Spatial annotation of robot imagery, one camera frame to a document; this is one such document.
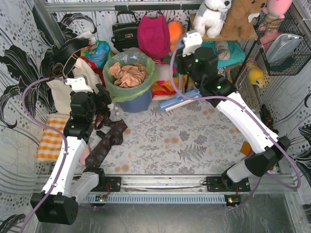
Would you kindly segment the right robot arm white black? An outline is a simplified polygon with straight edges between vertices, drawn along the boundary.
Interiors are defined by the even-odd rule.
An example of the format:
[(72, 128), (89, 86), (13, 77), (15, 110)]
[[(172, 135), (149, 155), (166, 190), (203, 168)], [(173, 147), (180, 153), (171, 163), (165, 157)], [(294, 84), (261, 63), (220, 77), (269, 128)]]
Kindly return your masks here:
[(222, 112), (243, 134), (254, 155), (232, 165), (221, 175), (225, 189), (241, 182), (249, 176), (262, 177), (283, 157), (288, 158), (286, 149), (290, 145), (288, 137), (280, 137), (265, 126), (243, 101), (239, 92), (227, 79), (217, 74), (217, 59), (211, 48), (177, 46), (172, 61), (190, 75), (196, 89), (192, 96), (189, 92), (178, 92), (182, 100), (206, 100)]

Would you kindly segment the blue lint roller mop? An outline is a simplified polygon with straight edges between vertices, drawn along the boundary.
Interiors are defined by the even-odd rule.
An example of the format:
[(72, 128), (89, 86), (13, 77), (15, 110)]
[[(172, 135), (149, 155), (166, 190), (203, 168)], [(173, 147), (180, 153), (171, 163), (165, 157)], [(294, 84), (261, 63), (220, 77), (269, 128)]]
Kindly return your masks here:
[(183, 84), (182, 84), (183, 75), (179, 74), (177, 79), (178, 79), (177, 81), (178, 90), (182, 92), (183, 95), (185, 95), (186, 97), (183, 97), (179, 95), (178, 93), (176, 93), (173, 98), (160, 102), (159, 108), (161, 112), (171, 111), (173, 109), (176, 109), (178, 107), (181, 107), (183, 105), (193, 102), (194, 100), (192, 98), (201, 97), (201, 94), (198, 89), (194, 89), (194, 90), (184, 93)]

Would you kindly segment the blue trash bin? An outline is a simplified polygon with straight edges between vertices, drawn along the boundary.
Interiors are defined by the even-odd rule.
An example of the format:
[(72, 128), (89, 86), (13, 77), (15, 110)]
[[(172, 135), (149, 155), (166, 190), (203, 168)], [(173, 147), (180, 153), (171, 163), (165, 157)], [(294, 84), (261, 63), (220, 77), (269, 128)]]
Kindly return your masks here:
[(142, 95), (137, 96), (133, 100), (128, 100), (125, 102), (117, 102), (119, 107), (128, 113), (139, 113), (146, 111), (152, 102), (152, 88), (150, 87)]

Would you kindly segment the green plastic trash bag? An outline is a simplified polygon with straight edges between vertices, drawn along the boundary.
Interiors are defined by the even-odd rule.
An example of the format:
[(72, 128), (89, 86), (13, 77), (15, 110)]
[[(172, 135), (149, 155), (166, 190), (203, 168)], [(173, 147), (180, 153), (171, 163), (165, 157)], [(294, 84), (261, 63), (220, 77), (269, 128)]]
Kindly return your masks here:
[[(135, 87), (119, 87), (114, 85), (115, 78), (109, 69), (119, 63), (121, 67), (126, 65), (141, 64), (146, 67), (147, 77), (144, 82)], [(152, 85), (158, 81), (158, 71), (155, 62), (142, 52), (126, 51), (111, 57), (103, 68), (105, 86), (113, 102), (125, 102), (133, 100), (148, 91)]]

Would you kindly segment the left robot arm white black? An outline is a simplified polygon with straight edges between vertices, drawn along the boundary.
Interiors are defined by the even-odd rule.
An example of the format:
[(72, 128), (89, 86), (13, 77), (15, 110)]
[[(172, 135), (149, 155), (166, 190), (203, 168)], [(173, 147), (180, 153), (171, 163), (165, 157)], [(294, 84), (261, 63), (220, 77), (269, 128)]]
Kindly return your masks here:
[(86, 87), (70, 93), (71, 113), (63, 134), (64, 139), (54, 171), (40, 193), (33, 193), (31, 206), (40, 222), (71, 225), (77, 218), (79, 205), (92, 190), (111, 190), (101, 168), (86, 168), (75, 183), (72, 181), (75, 168), (83, 154), (96, 113), (107, 114), (111, 101), (101, 84), (98, 94)]

